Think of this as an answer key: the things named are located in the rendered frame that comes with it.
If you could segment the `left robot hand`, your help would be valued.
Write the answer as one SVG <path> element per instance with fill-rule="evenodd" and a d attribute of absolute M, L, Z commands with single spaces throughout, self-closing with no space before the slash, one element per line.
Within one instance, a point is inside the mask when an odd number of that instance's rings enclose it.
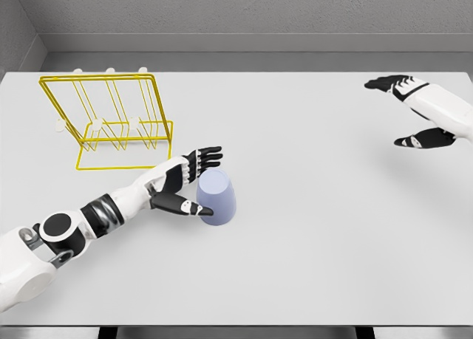
<path fill-rule="evenodd" d="M 222 157 L 222 147 L 211 146 L 172 157 L 157 166 L 154 169 L 157 177 L 146 187 L 150 208 L 181 216 L 213 216 L 211 208 L 186 199 L 178 192 L 201 177 L 204 171 L 220 166 Z"/>

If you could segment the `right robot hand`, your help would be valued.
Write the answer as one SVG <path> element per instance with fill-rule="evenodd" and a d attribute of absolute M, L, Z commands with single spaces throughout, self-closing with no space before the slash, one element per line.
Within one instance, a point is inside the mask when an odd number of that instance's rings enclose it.
<path fill-rule="evenodd" d="M 369 80 L 364 87 L 394 96 L 414 113 L 435 124 L 431 129 L 396 139 L 396 146 L 442 148 L 459 139 L 473 144 L 473 105 L 442 86 L 411 75 L 388 75 Z"/>

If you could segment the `pale lavender cup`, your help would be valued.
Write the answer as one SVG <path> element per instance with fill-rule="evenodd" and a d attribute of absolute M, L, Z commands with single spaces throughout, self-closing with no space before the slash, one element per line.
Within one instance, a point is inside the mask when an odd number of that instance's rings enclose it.
<path fill-rule="evenodd" d="M 237 201 L 229 176 L 219 168 L 204 171 L 197 184 L 197 203 L 210 208 L 212 216 L 200 218 L 208 225 L 220 226 L 230 222 L 237 211 Z"/>

